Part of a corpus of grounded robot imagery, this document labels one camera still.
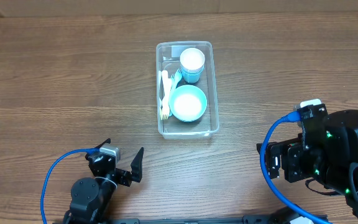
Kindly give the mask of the white plastic spoon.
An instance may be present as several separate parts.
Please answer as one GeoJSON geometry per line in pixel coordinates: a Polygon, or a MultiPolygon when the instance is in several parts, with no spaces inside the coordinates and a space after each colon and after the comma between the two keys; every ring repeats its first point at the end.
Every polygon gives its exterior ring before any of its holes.
{"type": "Polygon", "coordinates": [[[164,90],[164,97],[162,100],[163,108],[168,106],[168,97],[170,95],[172,80],[168,77],[168,72],[166,70],[162,71],[162,81],[163,81],[163,90],[164,90]]]}

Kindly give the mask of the blue plastic bowl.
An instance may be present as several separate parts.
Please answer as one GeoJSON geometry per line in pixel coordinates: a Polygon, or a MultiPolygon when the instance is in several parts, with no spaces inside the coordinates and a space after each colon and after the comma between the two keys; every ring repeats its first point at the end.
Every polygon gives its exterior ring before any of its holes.
{"type": "Polygon", "coordinates": [[[194,85],[182,85],[176,88],[168,103],[174,117],[182,122],[193,122],[201,118],[207,104],[204,91],[194,85]]]}

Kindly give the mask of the yellow plastic fork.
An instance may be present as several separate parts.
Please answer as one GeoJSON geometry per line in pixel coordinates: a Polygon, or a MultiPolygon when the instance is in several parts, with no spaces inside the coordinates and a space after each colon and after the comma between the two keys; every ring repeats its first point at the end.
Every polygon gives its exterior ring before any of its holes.
{"type": "Polygon", "coordinates": [[[170,92],[172,89],[172,79],[171,78],[163,78],[163,89],[164,89],[164,97],[162,99],[162,109],[161,109],[161,118],[163,120],[168,119],[170,114],[170,107],[168,104],[170,92]]]}

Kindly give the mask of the light blue fork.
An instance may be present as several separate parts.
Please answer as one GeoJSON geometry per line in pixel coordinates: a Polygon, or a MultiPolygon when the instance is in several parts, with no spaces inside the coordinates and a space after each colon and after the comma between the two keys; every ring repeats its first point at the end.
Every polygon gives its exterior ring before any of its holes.
{"type": "Polygon", "coordinates": [[[162,71],[159,70],[157,72],[157,108],[161,108],[162,99],[160,97],[161,94],[161,82],[162,82],[162,71]]]}
{"type": "Polygon", "coordinates": [[[182,75],[182,69],[179,68],[174,75],[172,75],[171,79],[172,79],[172,86],[171,86],[171,90],[170,90],[170,95],[168,97],[168,100],[171,99],[173,92],[175,91],[175,89],[177,88],[178,83],[181,81],[183,75],[182,75]]]}

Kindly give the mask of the blue plastic cup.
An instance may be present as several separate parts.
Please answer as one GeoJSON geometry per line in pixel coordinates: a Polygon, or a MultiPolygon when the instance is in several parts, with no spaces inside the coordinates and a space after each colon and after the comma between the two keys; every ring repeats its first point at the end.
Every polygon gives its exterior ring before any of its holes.
{"type": "Polygon", "coordinates": [[[196,83],[200,79],[200,76],[201,76],[203,70],[204,70],[204,68],[201,68],[201,69],[195,70],[195,71],[188,71],[183,68],[181,70],[181,73],[183,75],[184,80],[187,83],[196,83]]]}

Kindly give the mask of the clear plastic storage container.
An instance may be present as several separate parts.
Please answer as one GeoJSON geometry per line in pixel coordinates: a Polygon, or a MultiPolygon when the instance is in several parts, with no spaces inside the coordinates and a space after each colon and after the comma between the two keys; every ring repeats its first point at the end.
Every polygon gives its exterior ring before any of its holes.
{"type": "MultiPolygon", "coordinates": [[[[161,118],[161,108],[157,108],[157,126],[165,139],[208,138],[219,129],[218,98],[214,67],[213,46],[208,41],[163,42],[156,46],[156,76],[159,70],[166,70],[171,78],[181,68],[180,55],[187,48],[200,49],[205,56],[204,70],[196,83],[187,83],[182,77],[177,88],[182,85],[194,85],[204,91],[207,107],[204,115],[193,122],[182,122],[172,114],[168,119],[161,118]]],[[[161,82],[161,99],[164,97],[163,81],[161,82]]]]}

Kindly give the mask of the pink plastic cup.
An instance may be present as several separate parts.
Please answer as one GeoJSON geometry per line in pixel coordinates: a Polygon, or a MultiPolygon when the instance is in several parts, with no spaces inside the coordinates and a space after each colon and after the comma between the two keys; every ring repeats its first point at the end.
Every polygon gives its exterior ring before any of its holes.
{"type": "Polygon", "coordinates": [[[205,63],[204,53],[197,48],[187,48],[180,55],[180,64],[183,70],[191,73],[203,69],[205,63]]]}

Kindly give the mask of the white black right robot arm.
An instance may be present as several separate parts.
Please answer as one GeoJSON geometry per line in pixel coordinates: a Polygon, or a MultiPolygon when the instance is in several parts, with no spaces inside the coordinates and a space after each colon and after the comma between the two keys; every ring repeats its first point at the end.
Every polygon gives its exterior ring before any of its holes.
{"type": "Polygon", "coordinates": [[[358,110],[328,113],[323,103],[298,108],[273,123],[257,151],[266,183],[289,209],[313,223],[327,223],[274,186],[279,169],[287,182],[315,180],[328,195],[343,195],[358,220],[358,110]]]}

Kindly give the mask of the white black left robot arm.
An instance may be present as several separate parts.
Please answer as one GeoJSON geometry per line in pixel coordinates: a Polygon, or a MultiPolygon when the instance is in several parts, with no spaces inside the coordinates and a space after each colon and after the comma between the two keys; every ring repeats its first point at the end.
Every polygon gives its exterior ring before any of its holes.
{"type": "Polygon", "coordinates": [[[140,148],[131,162],[131,170],[117,168],[121,158],[118,147],[107,139],[86,153],[85,159],[93,177],[77,180],[71,187],[70,208],[63,223],[107,223],[105,211],[118,185],[129,187],[142,180],[144,148],[140,148]]]}

